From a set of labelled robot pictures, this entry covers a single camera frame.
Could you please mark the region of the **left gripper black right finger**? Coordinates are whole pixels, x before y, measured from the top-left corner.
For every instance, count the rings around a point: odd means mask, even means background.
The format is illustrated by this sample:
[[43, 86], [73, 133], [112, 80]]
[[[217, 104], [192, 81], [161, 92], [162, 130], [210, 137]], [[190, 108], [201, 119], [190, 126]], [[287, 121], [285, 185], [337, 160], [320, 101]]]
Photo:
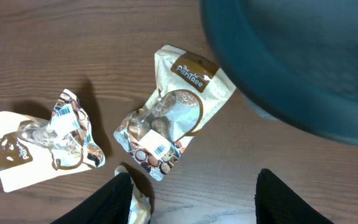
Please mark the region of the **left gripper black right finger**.
[[269, 169], [257, 177], [255, 216], [257, 224], [333, 224]]

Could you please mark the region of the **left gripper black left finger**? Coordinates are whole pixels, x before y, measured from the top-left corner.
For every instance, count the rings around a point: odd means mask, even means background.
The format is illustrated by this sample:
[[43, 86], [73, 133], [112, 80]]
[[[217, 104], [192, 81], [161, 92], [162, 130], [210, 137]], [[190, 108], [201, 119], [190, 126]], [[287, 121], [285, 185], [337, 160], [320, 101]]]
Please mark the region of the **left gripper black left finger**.
[[120, 173], [53, 224], [127, 224], [133, 184]]

